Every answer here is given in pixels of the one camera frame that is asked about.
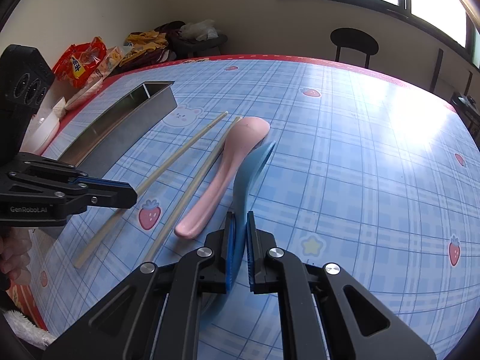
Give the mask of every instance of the chair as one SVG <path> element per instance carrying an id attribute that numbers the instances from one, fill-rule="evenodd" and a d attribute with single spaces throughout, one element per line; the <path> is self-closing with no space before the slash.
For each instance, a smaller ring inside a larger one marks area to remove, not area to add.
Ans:
<path id="1" fill-rule="evenodd" d="M 330 34 L 330 40 L 335 46 L 337 46 L 335 62 L 338 62 L 340 59 L 341 48 L 346 47 L 366 54 L 365 68 L 368 69 L 370 56 L 374 56 L 378 53 L 377 41 L 368 35 L 368 33 L 356 30 L 355 28 L 337 28 Z"/>

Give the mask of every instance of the beige chopstick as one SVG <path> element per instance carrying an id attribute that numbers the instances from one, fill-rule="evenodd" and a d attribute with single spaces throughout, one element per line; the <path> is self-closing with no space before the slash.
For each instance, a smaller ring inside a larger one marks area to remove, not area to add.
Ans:
<path id="1" fill-rule="evenodd" d="M 227 138 L 227 135 L 230 131 L 230 129 L 233 127 L 235 123 L 237 123 L 242 117 L 237 116 L 235 120 L 232 122 L 230 125 L 229 129 L 223 134 L 222 138 L 220 141 L 218 141 L 217 145 L 215 148 L 212 150 L 210 155 L 207 157 L 205 162 L 203 163 L 202 167 L 198 171 L 198 173 L 195 175 L 195 178 L 191 181 L 190 185 L 186 189 L 186 191 L 183 193 L 180 201 L 176 205 L 175 209 L 169 216 L 168 220 L 166 221 L 165 225 L 162 227 L 160 232 L 157 235 L 157 238 L 153 242 L 152 246 L 148 250 L 145 258 L 143 259 L 144 262 L 151 262 L 155 258 L 155 255 L 157 254 L 158 250 L 162 246 L 162 243 L 165 241 L 166 237 L 171 233 L 175 223 L 178 221 L 180 216 L 183 213 L 183 210 L 185 210 L 185 207 L 188 205 L 188 203 L 191 200 L 191 197 L 194 195 L 195 191 L 198 189 L 200 186 L 201 182 L 205 178 L 206 174 L 212 167 L 212 165 L 215 163 L 217 160 L 218 156 L 223 150 L 223 146 L 225 143 L 225 139 Z"/>
<path id="2" fill-rule="evenodd" d="M 203 135 L 205 135 L 213 126 L 215 126 L 220 120 L 222 120 L 225 116 L 227 116 L 228 112 L 223 112 L 220 114 L 216 119 L 214 119 L 211 123 L 206 125 L 202 130 L 200 130 L 197 134 L 195 134 L 188 142 L 182 145 L 171 157 L 169 157 L 161 166 L 159 166 L 148 178 L 143 181 L 143 183 L 138 186 L 136 189 L 138 198 L 143 195 L 143 193 L 148 190 L 148 188 L 157 180 L 160 175 L 165 172 L 187 149 L 195 142 L 197 142 Z M 104 223 L 104 225 L 100 228 L 100 230 L 92 237 L 90 242 L 85 246 L 82 253 L 77 257 L 73 266 L 77 269 L 80 269 L 85 261 L 90 257 L 90 255 L 95 251 L 97 247 L 99 247 L 100 243 L 102 243 L 103 239 L 107 236 L 109 232 L 113 229 L 117 221 L 121 218 L 121 216 L 127 210 L 124 208 L 118 208 L 112 214 L 112 216 Z"/>

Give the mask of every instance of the camera lens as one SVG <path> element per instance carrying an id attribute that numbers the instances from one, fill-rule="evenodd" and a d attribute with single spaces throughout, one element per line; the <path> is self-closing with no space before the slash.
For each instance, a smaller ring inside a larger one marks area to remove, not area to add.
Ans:
<path id="1" fill-rule="evenodd" d="M 47 89 L 46 89 L 46 87 L 43 87 L 42 90 L 40 91 L 37 99 L 35 100 L 35 104 L 36 104 L 36 105 L 39 105 L 39 104 L 42 102 L 42 100 L 43 100 L 43 98 L 45 97 L 46 93 L 47 93 Z"/>
<path id="2" fill-rule="evenodd" d="M 28 80 L 30 79 L 30 74 L 25 73 L 17 82 L 17 85 L 15 86 L 15 89 L 13 90 L 13 96 L 15 98 L 20 97 L 23 92 L 25 91 L 25 88 L 28 85 Z"/>
<path id="3" fill-rule="evenodd" d="M 32 85 L 28 88 L 27 95 L 25 96 L 25 104 L 30 104 L 32 100 L 38 93 L 38 88 L 40 87 L 40 80 L 36 79 Z"/>

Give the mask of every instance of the white wall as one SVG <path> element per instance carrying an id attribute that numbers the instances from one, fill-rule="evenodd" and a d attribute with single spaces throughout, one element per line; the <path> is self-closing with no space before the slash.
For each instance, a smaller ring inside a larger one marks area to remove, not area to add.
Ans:
<path id="1" fill-rule="evenodd" d="M 0 32 L 0 53 L 9 44 L 40 50 L 50 67 L 70 44 L 100 36 L 107 47 L 123 44 L 135 31 L 148 31 L 170 21 L 163 0 L 21 0 Z M 43 106 L 60 95 L 71 95 L 68 85 L 47 94 Z"/>
<path id="2" fill-rule="evenodd" d="M 10 43 L 37 47 L 53 66 L 71 43 L 101 36 L 107 46 L 121 44 L 132 31 L 171 20 L 214 19 L 229 41 L 222 52 L 270 53 L 335 58 L 330 33 L 354 27 L 371 34 L 380 51 L 370 68 L 428 89 L 438 48 L 445 54 L 435 93 L 449 98 L 464 91 L 480 101 L 480 74 L 443 43 L 394 17 L 327 0 L 21 0 L 0 32 L 0 51 Z M 342 49 L 341 62 L 363 66 L 364 54 Z M 45 103 L 68 91 L 54 85 Z"/>
<path id="3" fill-rule="evenodd" d="M 327 0 L 168 0 L 177 20 L 215 20 L 229 41 L 223 53 L 265 53 L 335 59 L 330 33 L 354 27 L 372 35 L 380 51 L 370 68 L 421 88 L 430 86 L 438 48 L 444 51 L 441 78 L 464 91 L 472 69 L 443 43 L 394 17 Z M 363 66 L 365 55 L 342 49 L 340 62 Z M 480 74 L 470 93 L 480 100 Z M 438 95 L 450 97 L 445 90 Z"/>

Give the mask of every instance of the pink spoon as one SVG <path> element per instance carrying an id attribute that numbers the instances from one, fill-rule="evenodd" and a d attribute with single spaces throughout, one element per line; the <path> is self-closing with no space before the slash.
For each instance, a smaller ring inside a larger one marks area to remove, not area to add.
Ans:
<path id="1" fill-rule="evenodd" d="M 198 202 L 175 227 L 177 236 L 192 239 L 202 232 L 243 159 L 266 137 L 269 130 L 268 122 L 259 117 L 248 116 L 235 123 L 226 136 L 217 174 Z"/>

